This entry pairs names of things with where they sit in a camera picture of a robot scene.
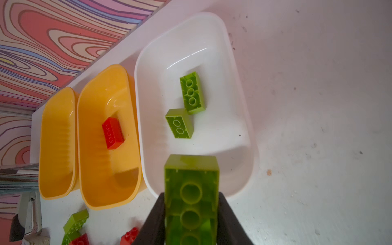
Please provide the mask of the red lego brick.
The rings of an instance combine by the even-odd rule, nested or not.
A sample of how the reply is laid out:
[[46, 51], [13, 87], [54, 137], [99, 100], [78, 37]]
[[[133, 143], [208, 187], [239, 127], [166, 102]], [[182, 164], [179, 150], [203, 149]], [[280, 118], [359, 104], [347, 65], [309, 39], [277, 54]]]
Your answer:
[[115, 150], [124, 142], [124, 137], [117, 118], [109, 117], [102, 124], [108, 150]]
[[120, 245], [132, 245], [138, 234], [139, 229], [137, 227], [132, 228], [121, 237]]
[[83, 234], [80, 237], [72, 240], [69, 245], [90, 245], [87, 234]]

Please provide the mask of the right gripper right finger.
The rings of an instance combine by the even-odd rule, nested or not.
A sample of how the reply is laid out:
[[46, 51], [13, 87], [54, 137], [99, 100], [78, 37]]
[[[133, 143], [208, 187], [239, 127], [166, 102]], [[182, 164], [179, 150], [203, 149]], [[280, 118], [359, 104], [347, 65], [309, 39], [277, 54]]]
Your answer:
[[222, 192], [217, 213], [217, 245], [253, 245]]

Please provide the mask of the green lego brick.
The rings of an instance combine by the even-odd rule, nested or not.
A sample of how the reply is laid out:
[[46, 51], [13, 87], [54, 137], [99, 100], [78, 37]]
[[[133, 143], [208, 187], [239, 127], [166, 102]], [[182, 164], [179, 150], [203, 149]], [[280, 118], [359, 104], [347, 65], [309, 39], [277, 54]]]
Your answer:
[[72, 214], [63, 227], [64, 233], [71, 234], [73, 232], [79, 232], [88, 218], [89, 213], [87, 209]]
[[174, 138], [191, 139], [194, 127], [185, 108], [170, 109], [165, 119], [174, 135]]
[[201, 80], [197, 72], [180, 78], [184, 107], [188, 114], [193, 115], [206, 110]]
[[216, 244], [217, 158], [171, 154], [164, 165], [164, 183], [165, 243]]
[[74, 231], [64, 235], [62, 245], [69, 245], [73, 240], [78, 239], [81, 236], [80, 232]]

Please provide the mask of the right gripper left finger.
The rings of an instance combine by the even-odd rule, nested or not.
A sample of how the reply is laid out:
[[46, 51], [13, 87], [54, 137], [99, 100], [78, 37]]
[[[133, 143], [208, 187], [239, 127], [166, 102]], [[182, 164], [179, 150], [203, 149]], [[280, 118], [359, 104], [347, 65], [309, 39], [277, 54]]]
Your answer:
[[164, 244], [165, 202], [164, 193], [161, 193], [132, 245]]

